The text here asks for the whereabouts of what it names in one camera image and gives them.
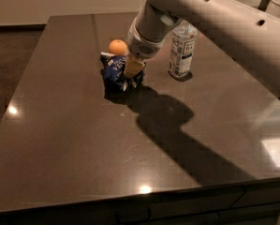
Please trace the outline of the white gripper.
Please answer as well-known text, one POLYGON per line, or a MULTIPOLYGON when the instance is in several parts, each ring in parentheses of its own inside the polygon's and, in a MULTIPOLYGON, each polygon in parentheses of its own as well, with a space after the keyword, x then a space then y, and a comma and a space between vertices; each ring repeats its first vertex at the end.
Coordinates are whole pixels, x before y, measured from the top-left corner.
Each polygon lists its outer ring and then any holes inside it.
POLYGON ((140 20, 136 18, 127 35, 129 55, 125 60, 124 76, 132 79, 145 69, 143 59, 153 58, 165 41, 164 24, 158 19, 140 20))

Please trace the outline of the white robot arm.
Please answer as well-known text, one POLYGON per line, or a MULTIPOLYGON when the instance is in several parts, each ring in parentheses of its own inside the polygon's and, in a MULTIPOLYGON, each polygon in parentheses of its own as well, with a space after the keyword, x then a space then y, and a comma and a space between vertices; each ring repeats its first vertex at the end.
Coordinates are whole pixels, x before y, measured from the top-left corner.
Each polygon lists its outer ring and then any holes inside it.
POLYGON ((154 57, 169 31, 193 24, 280 99, 280 19, 235 0, 145 0, 132 23, 128 51, 154 57))

